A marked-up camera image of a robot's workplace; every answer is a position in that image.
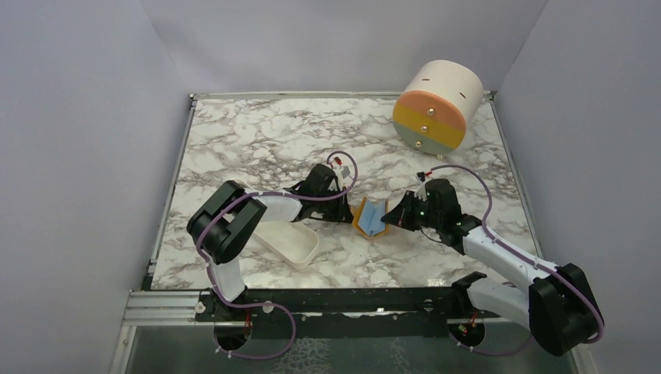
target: white marble surface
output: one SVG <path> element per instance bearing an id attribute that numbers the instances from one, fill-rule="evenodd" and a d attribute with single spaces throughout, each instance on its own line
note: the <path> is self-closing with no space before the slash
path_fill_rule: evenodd
<path id="1" fill-rule="evenodd" d="M 459 150 L 442 161 L 403 144 L 391 125 L 394 99 L 278 98 L 198 101 L 154 275 L 154 289 L 206 288 L 203 260 L 186 223 L 226 180 L 240 178 L 260 190 L 280 189 L 305 178 L 332 150 L 345 150 L 359 165 L 349 194 L 390 198 L 395 206 L 418 186 L 417 171 L 442 163 L 469 166 L 493 191 L 489 223 L 515 245 L 534 245 L 497 124 L 488 101 L 472 121 Z M 443 169 L 458 191 L 463 211 L 482 216 L 486 197 L 463 171 Z M 304 221 L 320 236 L 322 251 L 304 270 L 294 270 L 251 239 L 241 253 L 252 288 L 352 288 L 445 285 L 478 270 L 481 263 L 427 240 L 420 232 L 391 228 L 368 241 L 348 224 Z"/>

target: metal frame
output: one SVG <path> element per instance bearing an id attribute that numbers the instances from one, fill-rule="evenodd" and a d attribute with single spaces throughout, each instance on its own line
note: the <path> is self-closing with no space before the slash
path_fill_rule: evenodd
<path id="1" fill-rule="evenodd" d="M 186 121 L 185 133 L 182 139 L 182 144 L 179 148 L 179 154 L 175 165 L 175 170 L 169 185 L 168 197 L 165 201 L 163 214 L 161 216 L 161 224 L 158 228 L 156 241 L 154 243 L 154 250 L 152 252 L 150 265 L 147 274 L 153 274 L 157 262 L 158 254 L 161 248 L 161 241 L 163 238 L 165 225 L 167 224 L 168 214 L 171 207 L 172 198 L 175 191 L 175 184 L 179 177 L 179 170 L 181 168 L 186 143 L 188 141 L 190 127 L 193 123 L 193 117 L 196 110 L 198 100 L 205 99 L 228 99 L 228 98 L 243 98 L 243 99 L 278 99 L 278 98 L 343 98 L 343 97 L 356 97 L 356 98 L 385 98 L 393 99 L 400 95 L 400 92 L 251 92 L 251 93 L 214 93 L 205 94 L 198 93 L 190 95 L 191 104 L 189 109 L 189 116 Z M 514 175 L 514 180 L 517 184 L 519 194 L 521 196 L 521 203 L 523 210 L 528 220 L 528 225 L 532 234 L 532 239 L 536 246 L 537 255 L 542 257 L 539 242 L 536 237 L 534 222 L 532 219 L 531 207 L 528 204 L 527 193 L 525 185 L 521 179 L 516 163 L 512 157 L 510 147 L 505 139 L 503 128 L 498 117 L 496 106 L 494 103 L 495 92 L 485 92 L 485 98 L 490 101 L 493 116 L 496 120 L 500 137 L 503 141 L 506 155 L 510 161 L 511 170 Z M 111 373 L 124 373 L 129 364 L 130 354 L 133 348 L 133 341 L 136 336 L 136 329 L 140 326 L 218 326 L 218 327 L 241 327 L 243 322 L 197 322 L 196 312 L 194 310 L 195 304 L 200 295 L 208 295 L 208 291 L 132 291 L 126 303 L 124 317 L 122 319 L 122 326 L 118 338 L 118 343 L 115 349 L 115 356 L 111 364 Z M 448 323 L 461 322 L 462 319 L 448 319 Z M 486 318 L 478 319 L 482 323 L 509 323 L 510 321 L 503 318 Z M 589 348 L 585 345 L 578 346 L 571 351 L 572 358 L 576 369 L 584 374 L 596 374 L 597 371 L 592 361 Z"/>

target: cylindrical drawer box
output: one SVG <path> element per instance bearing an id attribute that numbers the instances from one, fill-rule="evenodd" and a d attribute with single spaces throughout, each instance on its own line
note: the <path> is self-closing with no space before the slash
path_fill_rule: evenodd
<path id="1" fill-rule="evenodd" d="M 482 96 L 482 82 L 470 69 L 450 61 L 429 62 L 397 99 L 395 130 L 419 150 L 449 153 L 464 139 Z"/>

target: marble table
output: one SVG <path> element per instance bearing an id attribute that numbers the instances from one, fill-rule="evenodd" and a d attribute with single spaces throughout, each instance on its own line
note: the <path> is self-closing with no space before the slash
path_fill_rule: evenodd
<path id="1" fill-rule="evenodd" d="M 508 241 L 535 252 L 517 184 L 488 100 L 472 120 L 461 147 L 439 160 L 404 144 L 391 125 L 396 96 L 307 97 L 271 95 L 198 100 L 164 227 L 152 288 L 198 289 L 210 285 L 203 260 L 186 233 L 191 215 L 224 182 L 239 178 L 259 190 L 280 189 L 305 178 L 332 150 L 358 161 L 359 181 L 349 194 L 390 199 L 394 207 L 406 189 L 416 189 L 417 171 L 443 163 L 473 168 L 493 192 L 490 225 Z M 463 211 L 482 216 L 486 196 L 471 175 L 443 169 Z M 241 269 L 251 288 L 366 288 L 442 286 L 472 271 L 494 272 L 431 242 L 419 231 L 391 228 L 376 240 L 351 225 L 304 221 L 320 236 L 321 252 L 295 270 L 250 240 Z"/>

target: black wire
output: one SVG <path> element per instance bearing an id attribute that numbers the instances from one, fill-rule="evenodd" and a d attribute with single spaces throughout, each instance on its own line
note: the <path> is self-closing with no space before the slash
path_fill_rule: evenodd
<path id="1" fill-rule="evenodd" d="M 425 235 L 425 238 L 428 238 L 428 239 L 431 240 L 432 242 L 443 244 L 442 241 L 440 241 L 440 240 L 436 240 L 436 239 L 432 239 L 429 235 L 425 234 L 425 232 L 424 232 L 423 229 L 420 229 L 420 232 L 422 232 L 422 234 Z"/>

